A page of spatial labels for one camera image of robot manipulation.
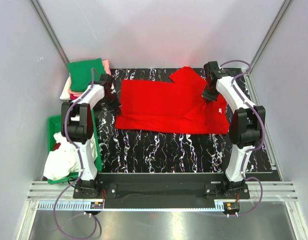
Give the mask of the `red t-shirt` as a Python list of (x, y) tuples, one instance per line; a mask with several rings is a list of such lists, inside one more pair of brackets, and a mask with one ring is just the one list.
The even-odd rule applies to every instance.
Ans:
[(186, 66), (169, 76), (171, 82), (126, 79), (121, 88), (121, 115), (115, 127), (175, 134), (227, 134), (226, 100), (206, 102), (207, 82)]

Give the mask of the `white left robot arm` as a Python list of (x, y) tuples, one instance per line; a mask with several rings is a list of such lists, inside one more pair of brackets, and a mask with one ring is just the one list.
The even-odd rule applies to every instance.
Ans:
[(78, 151), (79, 179), (87, 181), (84, 192), (91, 198), (101, 194), (101, 184), (95, 182), (98, 170), (90, 146), (94, 133), (92, 110), (104, 103), (114, 116), (121, 114), (121, 103), (114, 89), (114, 78), (102, 74), (98, 81), (92, 80), (81, 96), (61, 106), (61, 134)]

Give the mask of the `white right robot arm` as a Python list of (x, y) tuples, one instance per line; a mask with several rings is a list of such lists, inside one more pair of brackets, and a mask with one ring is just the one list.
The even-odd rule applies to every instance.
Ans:
[(236, 183), (245, 180), (251, 152), (264, 144), (266, 110), (249, 100), (239, 88), (236, 78), (242, 77), (243, 73), (234, 75), (232, 71), (221, 68), (217, 61), (206, 63), (204, 71), (207, 85), (202, 97), (207, 102), (215, 102), (218, 95), (222, 95), (234, 114), (229, 127), (233, 148), (225, 171), (227, 182), (220, 187), (224, 197), (232, 198), (239, 191)]

